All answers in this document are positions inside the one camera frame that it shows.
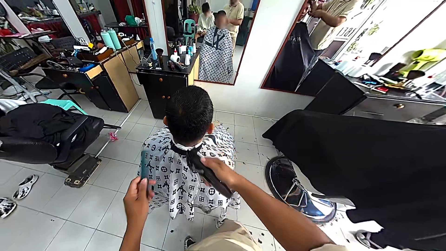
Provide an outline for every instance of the blue bottle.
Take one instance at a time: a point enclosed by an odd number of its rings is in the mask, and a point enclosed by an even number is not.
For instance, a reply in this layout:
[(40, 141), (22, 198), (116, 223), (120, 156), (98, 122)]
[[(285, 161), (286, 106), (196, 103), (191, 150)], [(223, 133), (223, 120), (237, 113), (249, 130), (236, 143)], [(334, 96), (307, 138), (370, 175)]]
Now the blue bottle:
[(157, 48), (155, 47), (155, 42), (153, 41), (153, 38), (150, 38), (150, 48), (152, 49), (153, 60), (157, 60), (158, 55), (157, 55), (157, 52), (155, 51)]

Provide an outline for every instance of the ear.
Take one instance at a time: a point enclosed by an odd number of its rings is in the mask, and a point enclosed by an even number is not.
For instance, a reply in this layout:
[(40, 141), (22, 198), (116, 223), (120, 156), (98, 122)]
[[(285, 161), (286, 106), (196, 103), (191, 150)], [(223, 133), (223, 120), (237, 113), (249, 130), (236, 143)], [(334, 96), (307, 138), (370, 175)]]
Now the ear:
[(214, 131), (214, 123), (211, 123), (209, 125), (209, 128), (207, 129), (207, 134), (211, 134)]

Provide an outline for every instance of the green plastic chair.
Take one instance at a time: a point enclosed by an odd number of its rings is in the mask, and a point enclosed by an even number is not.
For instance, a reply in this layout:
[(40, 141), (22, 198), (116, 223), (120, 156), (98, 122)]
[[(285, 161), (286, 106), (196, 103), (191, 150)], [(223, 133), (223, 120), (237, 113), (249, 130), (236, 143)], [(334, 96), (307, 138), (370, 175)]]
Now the green plastic chair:
[(41, 103), (49, 104), (49, 105), (55, 105), (55, 106), (58, 106), (58, 107), (66, 110), (66, 111), (74, 106), (78, 111), (82, 112), (85, 115), (88, 115), (86, 112), (84, 112), (84, 110), (82, 110), (78, 105), (76, 105), (71, 100), (47, 99), (47, 100), (45, 100), (45, 101), (43, 101)]
[(195, 37), (195, 20), (194, 19), (184, 20), (183, 36), (184, 36), (184, 40), (185, 40), (186, 44), (189, 44), (188, 38), (193, 39)]

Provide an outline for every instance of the barber cape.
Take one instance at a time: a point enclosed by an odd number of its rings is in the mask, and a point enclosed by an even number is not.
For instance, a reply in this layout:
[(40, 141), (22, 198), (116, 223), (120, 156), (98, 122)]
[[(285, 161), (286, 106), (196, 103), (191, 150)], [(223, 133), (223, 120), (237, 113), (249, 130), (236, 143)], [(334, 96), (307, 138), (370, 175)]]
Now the barber cape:
[(171, 219), (177, 214), (184, 214), (192, 221), (195, 215), (194, 207), (205, 213), (221, 207), (222, 212), (217, 221), (217, 227), (220, 227), (226, 218), (228, 206), (233, 209), (240, 208), (240, 195), (235, 192), (231, 198), (226, 198), (214, 187), (206, 186), (200, 175), (188, 166), (186, 156), (174, 152), (172, 145), (185, 151), (201, 146), (197, 153), (200, 157), (216, 157), (234, 169), (234, 138), (222, 125), (218, 125), (212, 134), (206, 135), (196, 146), (182, 146), (173, 141), (169, 128), (165, 126), (145, 140), (142, 151), (147, 151), (147, 154), (143, 158), (148, 160), (145, 161), (145, 166), (140, 164), (138, 171), (140, 175), (143, 173), (141, 168), (148, 168), (145, 172), (148, 177), (143, 178), (157, 182), (153, 187), (155, 196), (149, 203), (149, 213), (168, 204)]
[(232, 39), (229, 31), (211, 27), (203, 39), (198, 79), (229, 83), (233, 75)]

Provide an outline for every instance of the slipper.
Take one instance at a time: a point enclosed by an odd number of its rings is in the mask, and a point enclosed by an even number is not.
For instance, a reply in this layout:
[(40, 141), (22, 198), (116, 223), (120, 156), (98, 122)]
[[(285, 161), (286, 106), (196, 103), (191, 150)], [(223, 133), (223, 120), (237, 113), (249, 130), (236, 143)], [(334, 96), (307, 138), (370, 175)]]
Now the slipper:
[(31, 191), (31, 187), (34, 185), (34, 183), (36, 183), (38, 178), (39, 178), (39, 176), (33, 174), (33, 175), (28, 176), (26, 179), (24, 179), (19, 184), (19, 189), (17, 189), (17, 191), (12, 196), (12, 198), (14, 200), (21, 200), (21, 199), (25, 198)]
[(9, 198), (0, 198), (0, 218), (6, 218), (14, 209), (17, 204)]

